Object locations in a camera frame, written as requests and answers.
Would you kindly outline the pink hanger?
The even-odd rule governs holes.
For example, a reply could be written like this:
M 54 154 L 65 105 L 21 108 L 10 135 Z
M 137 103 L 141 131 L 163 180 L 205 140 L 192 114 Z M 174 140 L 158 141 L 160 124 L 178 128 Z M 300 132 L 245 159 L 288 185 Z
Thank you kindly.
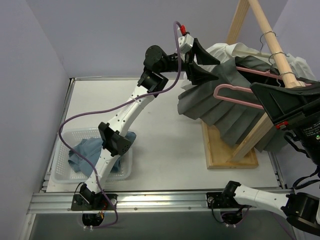
M 270 58 L 273 58 L 273 55 L 276 55 L 277 53 L 280 53 L 280 54 L 284 54 L 286 55 L 284 52 L 276 52 L 275 54 L 271 54 L 271 55 L 268 55 L 267 57 L 268 60 L 270 60 Z M 268 70 L 268 71 L 259 71 L 259 70 L 254 70 L 254 69 L 250 69 L 250 68 L 245 68 L 245 67 L 240 67 L 240 66 L 237 66 L 236 69 L 238 71 L 242 71 L 242 72 L 247 72 L 247 73 L 252 73 L 252 74 L 256 74 L 256 75 L 260 75 L 260 76 L 265 76 L 265 77 L 269 77 L 269 78 L 274 78 L 277 80 L 277 82 L 279 83 L 279 80 L 283 80 L 281 74 L 277 75 L 277 74 L 273 74 L 271 73 L 271 68 Z M 304 81 L 298 81 L 300 84 L 304 84 L 305 86 L 310 86 L 312 83 L 307 83 L 307 82 L 304 82 Z
M 279 85 L 280 87 L 284 87 L 284 81 L 283 80 L 277 80 L 275 78 L 266 77 L 254 73 L 239 71 L 241 74 L 244 74 L 245 77 L 249 77 L 251 82 L 253 83 L 254 80 L 265 82 L 267 84 L 268 81 L 271 81 L 271 84 Z M 238 85 L 232 85 L 223 83 L 218 85 L 213 92 L 213 96 L 218 100 L 223 100 L 226 102 L 231 102 L 234 104 L 243 105 L 246 107 L 256 108 L 259 110 L 263 110 L 263 106 L 258 104 L 257 100 L 254 100 L 255 96 L 253 95 L 252 90 L 250 87 L 244 87 L 244 86 L 238 86 Z

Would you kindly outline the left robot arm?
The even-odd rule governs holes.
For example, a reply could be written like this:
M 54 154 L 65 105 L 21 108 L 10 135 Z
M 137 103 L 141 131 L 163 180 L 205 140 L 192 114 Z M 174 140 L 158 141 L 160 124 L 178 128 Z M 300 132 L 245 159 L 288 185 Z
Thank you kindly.
M 126 137 L 132 123 L 142 110 L 159 94 L 167 92 L 168 79 L 164 73 L 186 72 L 193 85 L 200 85 L 218 77 L 202 69 L 202 65 L 219 65 L 220 61 L 209 54 L 197 38 L 189 34 L 178 38 L 177 52 L 167 54 L 158 45 L 150 46 L 145 52 L 144 69 L 130 99 L 108 122 L 98 126 L 102 147 L 96 163 L 90 163 L 90 177 L 75 194 L 72 210 L 98 210 L 112 208 L 101 184 L 106 180 L 119 157 L 130 149 L 132 143 Z

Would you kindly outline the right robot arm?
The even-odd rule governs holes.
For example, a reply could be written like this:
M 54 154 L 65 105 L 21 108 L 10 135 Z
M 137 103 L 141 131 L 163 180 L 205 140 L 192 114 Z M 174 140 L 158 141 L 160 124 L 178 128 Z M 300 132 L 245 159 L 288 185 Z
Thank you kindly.
M 320 84 L 284 88 L 252 83 L 250 89 L 260 101 L 273 125 L 285 131 L 285 136 L 300 142 L 304 153 L 320 165 Z M 320 199 L 298 192 L 272 193 L 229 181 L 221 194 L 228 207 L 251 206 L 269 211 L 286 219 L 293 227 L 318 236 L 320 234 Z

